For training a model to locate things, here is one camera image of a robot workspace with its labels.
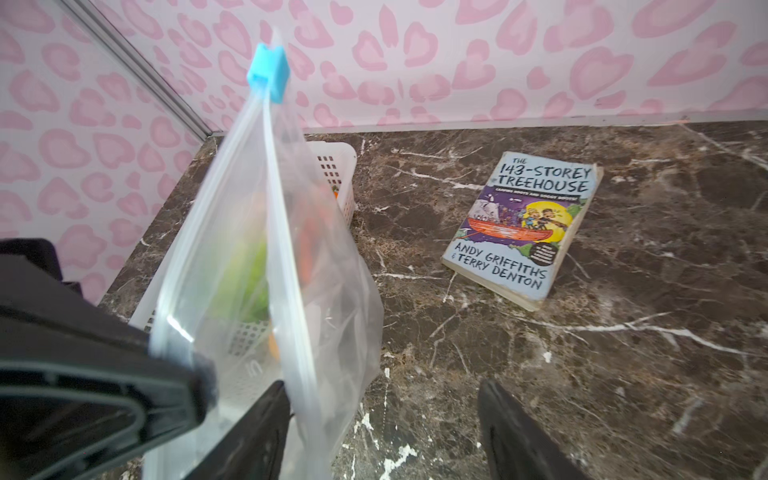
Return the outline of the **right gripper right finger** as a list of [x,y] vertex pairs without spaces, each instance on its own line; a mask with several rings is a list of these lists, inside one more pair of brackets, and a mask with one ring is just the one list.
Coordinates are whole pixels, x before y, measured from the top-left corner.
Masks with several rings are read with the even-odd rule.
[[481,381],[478,417],[493,479],[588,479],[499,382]]

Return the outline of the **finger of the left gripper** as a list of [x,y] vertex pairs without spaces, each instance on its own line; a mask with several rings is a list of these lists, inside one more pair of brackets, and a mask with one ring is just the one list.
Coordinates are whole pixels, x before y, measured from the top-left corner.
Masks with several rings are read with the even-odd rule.
[[91,304],[42,238],[1,243],[1,475],[92,479],[201,425],[204,377]]

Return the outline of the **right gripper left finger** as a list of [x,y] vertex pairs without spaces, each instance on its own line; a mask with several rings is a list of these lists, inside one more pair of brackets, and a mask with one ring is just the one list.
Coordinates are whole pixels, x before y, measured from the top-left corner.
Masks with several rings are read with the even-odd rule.
[[285,384],[275,381],[186,480],[278,480],[291,406]]

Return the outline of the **clear zip top bag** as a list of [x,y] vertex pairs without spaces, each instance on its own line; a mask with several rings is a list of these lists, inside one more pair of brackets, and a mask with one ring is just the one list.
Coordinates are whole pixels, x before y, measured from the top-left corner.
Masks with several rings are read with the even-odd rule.
[[205,419],[147,479],[329,479],[379,371],[383,306],[349,230],[357,155],[309,141],[279,39],[165,262],[150,354],[199,374]]

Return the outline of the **white perforated plastic basket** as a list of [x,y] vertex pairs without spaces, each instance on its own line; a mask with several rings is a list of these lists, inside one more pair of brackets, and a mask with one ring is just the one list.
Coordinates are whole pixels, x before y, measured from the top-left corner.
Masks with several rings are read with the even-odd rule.
[[[346,226],[349,227],[356,209],[352,179],[357,163],[357,153],[351,145],[343,142],[310,141],[309,147],[322,168],[325,180],[335,193],[336,201],[342,211]],[[173,241],[162,262],[159,264],[158,269],[128,321],[130,326],[145,332],[151,330],[156,302],[168,270],[170,257],[174,253],[175,245],[176,241]]]

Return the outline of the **orange toy carrot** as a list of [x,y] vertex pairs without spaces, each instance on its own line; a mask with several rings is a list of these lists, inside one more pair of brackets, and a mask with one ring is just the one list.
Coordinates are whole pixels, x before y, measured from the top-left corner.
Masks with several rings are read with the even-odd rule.
[[298,227],[294,246],[299,284],[307,287],[312,280],[317,263],[320,241],[332,226],[334,215],[331,213],[331,188],[314,186],[307,193],[301,193],[294,206],[294,219]]

